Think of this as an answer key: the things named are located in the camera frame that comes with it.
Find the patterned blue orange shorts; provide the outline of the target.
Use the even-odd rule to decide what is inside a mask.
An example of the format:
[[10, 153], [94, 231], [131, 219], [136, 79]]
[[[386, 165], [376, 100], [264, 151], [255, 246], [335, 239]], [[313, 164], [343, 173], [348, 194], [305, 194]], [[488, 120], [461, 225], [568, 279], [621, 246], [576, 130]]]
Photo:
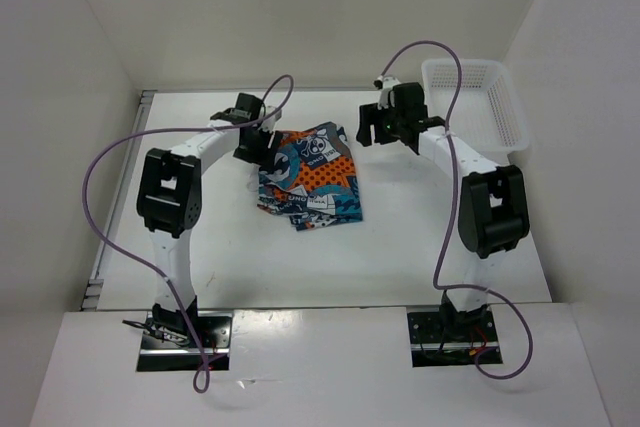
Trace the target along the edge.
[[343, 126], [284, 131], [273, 169], [258, 171], [257, 207], [298, 231], [363, 220], [358, 177]]

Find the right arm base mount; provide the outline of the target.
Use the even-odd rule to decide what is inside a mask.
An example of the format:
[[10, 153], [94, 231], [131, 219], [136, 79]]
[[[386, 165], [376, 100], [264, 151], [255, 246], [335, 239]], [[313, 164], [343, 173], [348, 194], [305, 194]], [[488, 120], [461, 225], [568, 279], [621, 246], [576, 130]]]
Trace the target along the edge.
[[406, 314], [414, 368], [503, 363], [491, 311], [482, 320], [456, 332], [445, 329], [437, 307], [409, 309]]

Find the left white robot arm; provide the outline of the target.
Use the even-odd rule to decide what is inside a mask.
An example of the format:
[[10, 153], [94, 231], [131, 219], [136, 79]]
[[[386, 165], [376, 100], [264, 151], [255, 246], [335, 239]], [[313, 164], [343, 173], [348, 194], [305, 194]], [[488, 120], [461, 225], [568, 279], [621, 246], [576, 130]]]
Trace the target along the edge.
[[136, 211], [150, 233], [160, 281], [150, 328], [185, 347], [200, 332], [197, 294], [191, 278], [191, 234], [202, 210], [202, 178], [227, 154], [254, 165], [269, 163], [281, 113], [264, 100], [240, 93], [235, 105], [211, 116], [202, 132], [145, 156]]

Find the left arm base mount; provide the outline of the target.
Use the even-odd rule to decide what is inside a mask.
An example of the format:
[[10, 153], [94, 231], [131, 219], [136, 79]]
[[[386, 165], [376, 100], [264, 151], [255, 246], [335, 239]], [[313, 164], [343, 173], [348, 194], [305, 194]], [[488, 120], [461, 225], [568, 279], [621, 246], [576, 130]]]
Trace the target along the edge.
[[[230, 361], [232, 312], [199, 311], [194, 326], [206, 356], [210, 371], [227, 371]], [[136, 365], [137, 372], [195, 372], [202, 359], [189, 334], [176, 333], [156, 326], [151, 314], [142, 329]]]

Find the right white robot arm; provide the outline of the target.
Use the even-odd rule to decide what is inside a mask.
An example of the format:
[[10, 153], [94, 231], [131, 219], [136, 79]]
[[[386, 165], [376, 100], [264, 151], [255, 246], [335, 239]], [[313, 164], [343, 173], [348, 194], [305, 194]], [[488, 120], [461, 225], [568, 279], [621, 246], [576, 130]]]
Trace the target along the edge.
[[447, 117], [430, 116], [419, 83], [380, 76], [374, 85], [379, 99], [360, 106], [357, 141], [364, 147], [400, 142], [453, 182], [452, 218], [445, 240], [459, 240], [471, 260], [461, 281], [434, 285], [442, 293], [440, 332], [460, 340], [485, 318], [494, 269], [529, 233], [523, 174], [518, 167], [500, 166], [470, 147], [452, 132]]

